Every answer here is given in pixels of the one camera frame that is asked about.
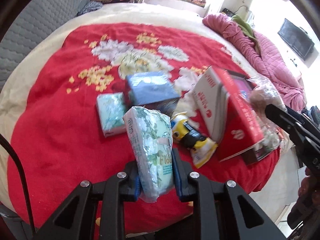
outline pink quilt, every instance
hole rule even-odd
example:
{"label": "pink quilt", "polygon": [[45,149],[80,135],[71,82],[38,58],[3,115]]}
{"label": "pink quilt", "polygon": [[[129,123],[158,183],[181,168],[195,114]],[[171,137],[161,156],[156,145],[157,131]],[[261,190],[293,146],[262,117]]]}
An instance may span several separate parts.
{"label": "pink quilt", "polygon": [[210,14],[202,22],[231,42],[257,72],[268,77],[287,106],[301,112],[306,105],[304,89],[285,65],[277,47],[266,36],[254,31],[261,49],[259,55],[254,49],[254,42],[246,37],[238,24],[227,15]]}

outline yellow flower pattern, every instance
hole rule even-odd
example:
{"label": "yellow flower pattern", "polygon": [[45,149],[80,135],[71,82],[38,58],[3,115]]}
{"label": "yellow flower pattern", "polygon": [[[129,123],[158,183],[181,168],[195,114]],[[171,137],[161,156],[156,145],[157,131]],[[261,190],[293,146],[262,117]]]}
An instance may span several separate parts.
{"label": "yellow flower pattern", "polygon": [[156,54],[157,51],[155,49],[148,49],[148,48],[143,48],[142,50],[146,51],[146,52],[150,52],[150,53],[153,53],[153,54]]}
{"label": "yellow flower pattern", "polygon": [[107,86],[114,80],[112,75],[106,75],[106,72],[109,72],[112,69],[112,66],[108,65],[106,67],[100,68],[99,66],[94,66],[89,69],[84,69],[78,75],[78,78],[86,78],[85,84],[87,86],[95,85],[96,91],[103,92],[107,89]]}
{"label": "yellow flower pattern", "polygon": [[202,68],[196,68],[196,67],[191,67],[191,70],[195,72],[198,75],[202,75],[208,68],[209,66],[202,66]]}
{"label": "yellow flower pattern", "polygon": [[73,78],[73,76],[71,76],[70,78],[69,78],[69,83],[74,83],[75,82],[75,79]]}
{"label": "yellow flower pattern", "polygon": [[162,41],[159,40],[159,38],[156,38],[154,33],[151,33],[150,36],[148,36],[148,33],[144,32],[137,36],[137,43],[146,43],[155,47],[157,44],[162,44]]}
{"label": "yellow flower pattern", "polygon": [[108,34],[103,34],[100,40],[105,41],[107,38],[108,38]]}
{"label": "yellow flower pattern", "polygon": [[94,49],[97,46],[98,42],[97,41],[93,41],[89,44],[89,48]]}

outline floor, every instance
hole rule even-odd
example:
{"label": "floor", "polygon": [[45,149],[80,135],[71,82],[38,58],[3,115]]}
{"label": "floor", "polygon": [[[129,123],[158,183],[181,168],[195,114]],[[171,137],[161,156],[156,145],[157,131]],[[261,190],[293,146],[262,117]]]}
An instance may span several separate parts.
{"label": "floor", "polygon": [[298,159],[293,148],[281,155],[264,188],[260,192],[250,194],[273,222],[277,220],[286,205],[297,201],[298,169]]}

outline blue box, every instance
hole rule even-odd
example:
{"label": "blue box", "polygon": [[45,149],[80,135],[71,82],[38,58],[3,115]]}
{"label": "blue box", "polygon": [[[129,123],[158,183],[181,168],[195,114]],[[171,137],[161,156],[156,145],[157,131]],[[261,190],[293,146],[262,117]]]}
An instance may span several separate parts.
{"label": "blue box", "polygon": [[126,77],[125,101],[128,106],[144,106],[171,117],[179,99],[163,72],[136,73]]}

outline white flower pattern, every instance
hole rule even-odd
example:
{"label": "white flower pattern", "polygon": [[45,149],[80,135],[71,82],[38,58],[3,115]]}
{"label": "white flower pattern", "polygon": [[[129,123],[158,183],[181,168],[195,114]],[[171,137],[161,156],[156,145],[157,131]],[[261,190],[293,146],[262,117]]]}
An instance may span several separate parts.
{"label": "white flower pattern", "polygon": [[177,107],[173,114],[187,112],[188,117],[197,115],[197,104],[193,97],[193,88],[200,79],[201,75],[197,75],[189,68],[181,67],[179,70],[180,77],[174,81],[176,91],[188,91],[182,98],[179,99]]}
{"label": "white flower pattern", "polygon": [[119,66],[118,73],[121,79],[125,79],[127,75],[151,71],[162,71],[171,77],[170,71],[174,69],[161,56],[142,49],[133,49],[117,55],[111,65]]}
{"label": "white flower pattern", "polygon": [[118,40],[100,41],[99,46],[91,50],[92,55],[98,56],[99,60],[112,61],[117,55],[132,51],[133,45],[126,41],[118,42]]}
{"label": "white flower pattern", "polygon": [[189,56],[182,49],[173,46],[159,46],[158,52],[163,54],[167,59],[174,59],[180,62],[189,61]]}

